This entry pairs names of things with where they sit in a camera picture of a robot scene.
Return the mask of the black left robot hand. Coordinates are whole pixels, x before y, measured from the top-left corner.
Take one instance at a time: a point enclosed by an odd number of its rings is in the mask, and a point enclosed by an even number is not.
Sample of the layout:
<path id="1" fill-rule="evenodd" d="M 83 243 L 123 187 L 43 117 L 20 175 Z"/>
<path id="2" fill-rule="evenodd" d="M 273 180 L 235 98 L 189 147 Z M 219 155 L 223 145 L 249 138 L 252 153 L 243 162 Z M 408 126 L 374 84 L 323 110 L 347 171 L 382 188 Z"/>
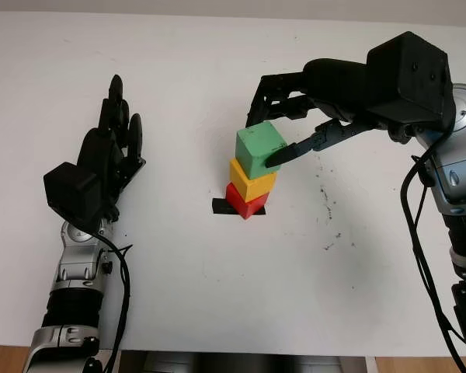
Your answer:
<path id="1" fill-rule="evenodd" d="M 141 156 L 142 135 L 141 116 L 130 114 L 123 98 L 122 79 L 114 75 L 103 100 L 98 127 L 85 136 L 77 161 L 78 166 L 94 173 L 100 181 L 98 217 L 118 220 L 119 196 L 146 163 Z"/>

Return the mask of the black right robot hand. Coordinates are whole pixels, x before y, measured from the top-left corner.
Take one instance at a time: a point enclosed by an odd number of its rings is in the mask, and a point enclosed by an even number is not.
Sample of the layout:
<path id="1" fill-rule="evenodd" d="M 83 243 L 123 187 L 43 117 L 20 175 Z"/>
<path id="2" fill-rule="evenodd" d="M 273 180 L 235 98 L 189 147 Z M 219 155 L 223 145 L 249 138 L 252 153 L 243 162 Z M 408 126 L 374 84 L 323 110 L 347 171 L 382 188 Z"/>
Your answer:
<path id="1" fill-rule="evenodd" d="M 298 120 L 313 109 L 322 111 L 329 120 L 303 141 L 275 151 L 264 162 L 267 168 L 309 151 L 320 152 L 366 131 L 387 131 L 392 141 L 403 145 L 412 137 L 406 125 L 366 108 L 365 64 L 329 58 L 309 61 L 300 72 L 262 76 L 245 126 L 281 117 Z"/>

